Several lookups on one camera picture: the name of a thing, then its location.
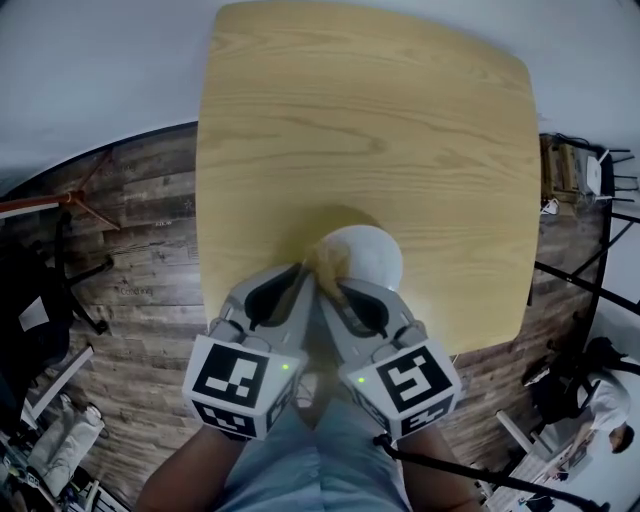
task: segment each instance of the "wood grain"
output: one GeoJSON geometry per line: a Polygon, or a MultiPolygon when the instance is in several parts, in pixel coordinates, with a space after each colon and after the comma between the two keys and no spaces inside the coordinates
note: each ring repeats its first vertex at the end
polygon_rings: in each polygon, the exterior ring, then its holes
{"type": "MultiPolygon", "coordinates": [[[[186,188],[178,190],[171,183],[181,176],[193,186],[195,152],[191,152],[190,169],[186,155],[188,148],[195,147],[195,137],[193,128],[181,128],[116,144],[109,168],[117,173],[96,174],[92,178],[93,191],[99,195],[103,185],[117,201],[124,197],[125,187],[131,190],[136,182],[171,176],[169,189],[156,192],[157,199],[147,196],[128,201],[170,201],[176,197],[174,193],[177,197],[185,192],[188,195],[186,188]]],[[[33,191],[70,188],[69,184],[91,167],[93,158],[82,158],[37,177],[26,186],[22,197],[33,191]]],[[[121,231],[110,230],[96,219],[78,220],[74,216],[72,230],[65,238],[71,275],[100,263],[107,254],[115,262],[111,272],[76,288],[89,313],[109,322],[109,332],[95,336],[82,322],[74,324],[69,357],[87,343],[93,345],[95,355],[65,392],[79,406],[92,402],[102,411],[111,436],[97,441],[82,466],[130,505],[151,472],[197,428],[180,389],[193,340],[206,328],[205,309],[197,292],[200,260],[196,221],[170,219],[158,224],[154,219],[159,209],[162,206],[157,204],[153,208],[141,206],[135,225],[122,210],[121,231]],[[125,295],[113,287],[150,288],[152,293],[141,297],[125,295]]],[[[336,216],[330,221],[339,222],[350,210],[337,209],[334,213],[336,216]]],[[[55,221],[59,216],[59,210],[48,210],[6,219],[0,228],[0,245],[39,239],[45,251],[53,255],[55,221]]],[[[597,250],[601,234],[599,210],[577,217],[543,218],[537,257],[573,271],[597,250]]],[[[596,270],[596,266],[589,269],[584,278],[593,279],[596,270]]],[[[514,443],[495,419],[496,410],[506,410],[524,430],[539,421],[520,385],[520,377],[527,365],[547,352],[549,339],[571,340],[575,328],[571,315],[574,311],[584,314],[589,300],[590,295],[583,290],[535,272],[533,305],[526,308],[515,340],[463,353],[456,359],[463,396],[456,411],[441,426],[462,462],[477,462],[497,470],[508,460],[514,443]]],[[[43,386],[47,379],[38,380],[43,386]]]]}
{"type": "Polygon", "coordinates": [[[529,76],[514,57],[376,9],[226,6],[196,169],[208,319],[239,281],[365,223],[398,241],[400,293],[451,353],[517,335],[540,171],[529,76]]]}

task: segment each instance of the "dark wood floor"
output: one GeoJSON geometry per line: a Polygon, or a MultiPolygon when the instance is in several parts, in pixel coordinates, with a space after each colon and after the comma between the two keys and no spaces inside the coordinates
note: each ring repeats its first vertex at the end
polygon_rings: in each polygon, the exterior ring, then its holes
{"type": "MultiPolygon", "coordinates": [[[[195,431],[181,385],[191,345],[204,332],[195,227],[196,129],[185,127],[116,144],[112,159],[91,179],[87,202],[117,220],[122,231],[75,208],[66,256],[69,274],[112,256],[115,268],[79,285],[76,295],[95,318],[109,322],[102,336],[77,322],[75,353],[86,343],[94,357],[67,392],[79,404],[103,412],[108,439],[99,439],[83,466],[132,504],[149,474],[195,431]]],[[[18,191],[21,197],[67,190],[102,152],[46,173],[18,191]]],[[[43,242],[53,254],[59,210],[7,219],[0,243],[43,242]]],[[[574,270],[599,246],[599,210],[543,218],[538,259],[574,270]]],[[[594,279],[596,268],[585,273],[594,279]]],[[[539,421],[520,377],[548,352],[546,343],[571,339],[572,314],[584,315],[590,295],[538,271],[533,305],[518,337],[489,349],[460,354],[455,365],[464,382],[458,409],[443,422],[445,435],[464,463],[498,469],[513,441],[495,419],[506,410],[523,429],[539,421]]]]}

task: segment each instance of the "wooden table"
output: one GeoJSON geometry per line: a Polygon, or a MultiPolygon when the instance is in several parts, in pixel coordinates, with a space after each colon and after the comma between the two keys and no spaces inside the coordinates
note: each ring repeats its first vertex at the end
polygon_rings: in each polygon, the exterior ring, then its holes
{"type": "Polygon", "coordinates": [[[513,339],[540,161],[518,59],[435,23],[331,3],[242,3],[215,22],[196,158],[209,320],[229,290],[373,224],[400,294],[451,353],[513,339]]]}

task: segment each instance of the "white shirt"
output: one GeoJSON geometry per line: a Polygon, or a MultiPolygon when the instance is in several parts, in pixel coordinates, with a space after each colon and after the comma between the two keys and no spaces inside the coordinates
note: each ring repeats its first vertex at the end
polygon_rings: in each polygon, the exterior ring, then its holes
{"type": "MultiPolygon", "coordinates": [[[[611,432],[629,418],[631,409],[629,393],[620,381],[610,373],[592,373],[589,374],[588,379],[592,386],[600,382],[591,402],[589,402],[589,409],[594,417],[591,429],[611,432]]],[[[578,404],[584,403],[586,398],[587,392],[584,388],[579,388],[578,404]]]]}

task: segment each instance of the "white bowl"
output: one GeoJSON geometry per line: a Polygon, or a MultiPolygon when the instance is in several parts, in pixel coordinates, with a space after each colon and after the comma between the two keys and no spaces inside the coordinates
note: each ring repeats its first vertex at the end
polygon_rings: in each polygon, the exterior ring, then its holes
{"type": "Polygon", "coordinates": [[[402,279],[402,253],[393,237],[374,226],[347,226],[325,236],[322,244],[349,248],[349,277],[397,290],[402,279]]]}

